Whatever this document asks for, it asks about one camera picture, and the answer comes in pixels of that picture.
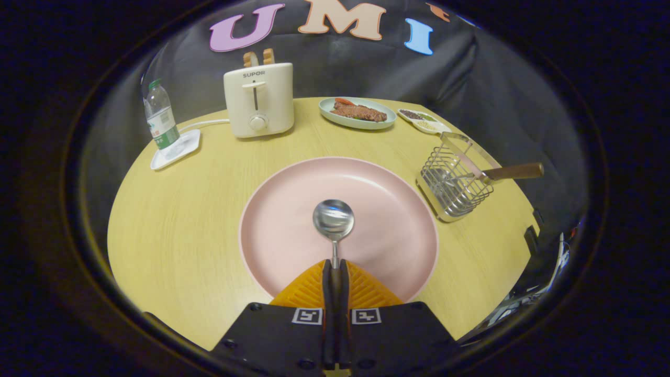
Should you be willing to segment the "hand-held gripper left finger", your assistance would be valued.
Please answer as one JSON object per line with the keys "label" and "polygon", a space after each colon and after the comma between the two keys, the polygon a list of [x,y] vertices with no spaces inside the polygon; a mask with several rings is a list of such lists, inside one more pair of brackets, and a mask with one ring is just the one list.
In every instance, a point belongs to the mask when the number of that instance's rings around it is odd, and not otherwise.
{"label": "hand-held gripper left finger", "polygon": [[330,260],[308,268],[268,304],[249,303],[211,351],[263,376],[324,376],[337,363]]}

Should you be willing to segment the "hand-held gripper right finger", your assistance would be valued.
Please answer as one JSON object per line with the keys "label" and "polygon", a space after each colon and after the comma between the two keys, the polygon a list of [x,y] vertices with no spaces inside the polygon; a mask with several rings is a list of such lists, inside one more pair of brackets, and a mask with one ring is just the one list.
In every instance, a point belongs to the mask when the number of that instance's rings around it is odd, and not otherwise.
{"label": "hand-held gripper right finger", "polygon": [[457,342],[426,303],[405,303],[348,260],[338,275],[338,362],[352,376],[428,375],[455,353]]}

